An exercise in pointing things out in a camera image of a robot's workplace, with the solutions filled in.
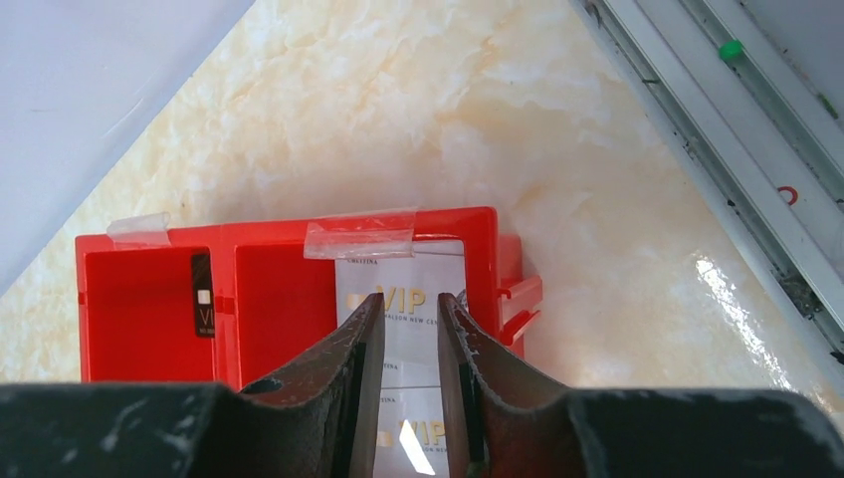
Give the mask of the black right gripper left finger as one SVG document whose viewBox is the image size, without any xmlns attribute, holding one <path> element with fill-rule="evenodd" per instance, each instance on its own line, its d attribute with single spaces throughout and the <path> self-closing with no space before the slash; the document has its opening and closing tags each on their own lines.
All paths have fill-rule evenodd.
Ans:
<svg viewBox="0 0 844 478">
<path fill-rule="evenodd" d="M 234 390 L 220 382 L 18 383 L 1 389 L 5 477 L 369 477 L 385 308 Z"/>
</svg>

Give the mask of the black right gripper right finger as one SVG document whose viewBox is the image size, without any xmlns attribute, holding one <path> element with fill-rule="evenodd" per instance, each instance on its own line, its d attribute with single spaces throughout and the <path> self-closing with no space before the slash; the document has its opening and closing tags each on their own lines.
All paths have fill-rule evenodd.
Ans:
<svg viewBox="0 0 844 478">
<path fill-rule="evenodd" d="M 839 477 L 843 441 L 804 396 L 776 389 L 576 388 L 438 298 L 454 477 Z"/>
</svg>

